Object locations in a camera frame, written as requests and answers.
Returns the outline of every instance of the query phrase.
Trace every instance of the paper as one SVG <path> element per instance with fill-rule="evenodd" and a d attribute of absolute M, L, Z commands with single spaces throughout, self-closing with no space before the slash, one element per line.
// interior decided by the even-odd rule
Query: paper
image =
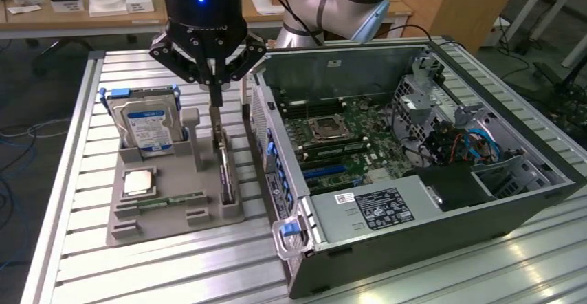
<path fill-rule="evenodd" d="M 252 0 L 256 12 L 262 15 L 283 14 L 283 6 L 272 5 L 271 0 Z"/>
<path fill-rule="evenodd" d="M 11 12 L 11 14 L 20 14 L 20 13 L 34 12 L 35 10 L 40 10 L 40 6 L 32 5 L 32 6 L 24 6 L 24 7 L 8 7 L 7 9 L 8 9 L 8 12 Z"/>

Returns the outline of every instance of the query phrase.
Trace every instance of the aluminum extrusion table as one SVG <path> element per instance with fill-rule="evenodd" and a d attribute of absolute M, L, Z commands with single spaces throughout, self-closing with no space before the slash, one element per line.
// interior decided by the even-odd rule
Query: aluminum extrusion table
<path fill-rule="evenodd" d="M 587 174 L 586 151 L 460 47 L 443 47 Z M 587 299 L 587 195 L 580 191 L 506 237 L 319 296 L 290 300 L 240 117 L 238 85 L 224 93 L 222 118 L 236 137 L 246 222 L 108 248 L 119 134 L 96 92 L 100 87 L 171 84 L 180 84 L 182 104 L 203 106 L 206 114 L 207 93 L 183 83 L 146 50 L 108 52 L 88 61 L 23 303 L 536 303 L 548 299 L 575 303 Z M 447 76 L 446 85 L 464 103 L 475 102 L 475 94 L 455 76 Z M 208 127 L 204 117 L 200 128 Z"/>

